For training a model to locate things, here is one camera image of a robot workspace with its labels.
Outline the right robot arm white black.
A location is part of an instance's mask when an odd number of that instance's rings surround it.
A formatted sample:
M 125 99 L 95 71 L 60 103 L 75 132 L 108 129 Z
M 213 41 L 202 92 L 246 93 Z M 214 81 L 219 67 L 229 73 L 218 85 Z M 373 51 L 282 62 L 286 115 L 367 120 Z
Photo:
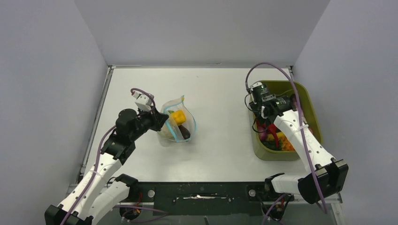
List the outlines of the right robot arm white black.
M 303 162 L 306 175 L 279 173 L 266 178 L 264 194 L 276 200 L 282 194 L 300 195 L 314 204 L 343 189 L 349 166 L 337 160 L 317 141 L 302 112 L 288 96 L 276 97 L 267 85 L 256 82 L 248 89 L 252 97 L 249 104 L 255 118 L 280 130 Z

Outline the dark purple eggplant toy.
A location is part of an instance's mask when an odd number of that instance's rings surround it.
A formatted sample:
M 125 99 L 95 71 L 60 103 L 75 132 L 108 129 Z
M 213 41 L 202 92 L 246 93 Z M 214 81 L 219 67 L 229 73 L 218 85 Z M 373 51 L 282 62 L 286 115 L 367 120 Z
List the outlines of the dark purple eggplant toy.
M 183 125 L 180 125 L 180 126 L 178 126 L 178 128 L 179 128 L 179 130 L 181 132 L 181 135 L 184 138 L 184 140 L 187 140 L 187 139 L 189 139 L 191 137 L 191 133 L 186 127 L 184 127 Z

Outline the clear zip top bag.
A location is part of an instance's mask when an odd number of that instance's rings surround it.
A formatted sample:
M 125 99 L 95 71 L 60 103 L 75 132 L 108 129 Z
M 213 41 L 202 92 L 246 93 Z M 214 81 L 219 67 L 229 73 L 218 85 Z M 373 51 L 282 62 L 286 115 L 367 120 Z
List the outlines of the clear zip top bag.
M 158 132 L 163 139 L 181 143 L 190 141 L 195 135 L 197 123 L 184 101 L 185 97 L 182 95 L 163 104 L 161 113 L 168 115 L 167 121 Z

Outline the yellow bell pepper toy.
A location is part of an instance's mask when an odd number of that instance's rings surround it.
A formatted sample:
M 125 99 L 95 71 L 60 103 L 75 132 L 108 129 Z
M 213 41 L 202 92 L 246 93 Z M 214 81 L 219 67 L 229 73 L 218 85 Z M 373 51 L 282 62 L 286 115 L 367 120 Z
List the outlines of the yellow bell pepper toy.
M 171 117 L 175 121 L 177 126 L 180 126 L 186 122 L 186 116 L 182 110 L 174 111 L 174 113 L 171 115 Z

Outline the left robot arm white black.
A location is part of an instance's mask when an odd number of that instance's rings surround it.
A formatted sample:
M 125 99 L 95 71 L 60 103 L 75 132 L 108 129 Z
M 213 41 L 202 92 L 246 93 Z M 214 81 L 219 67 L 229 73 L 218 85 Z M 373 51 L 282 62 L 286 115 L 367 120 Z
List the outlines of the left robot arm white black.
M 109 189 L 103 187 L 135 150 L 135 141 L 148 130 L 161 131 L 169 119 L 155 108 L 148 112 L 124 109 L 102 137 L 93 167 L 58 205 L 45 211 L 47 225 L 96 225 L 113 207 L 129 196 L 137 179 L 122 174 Z

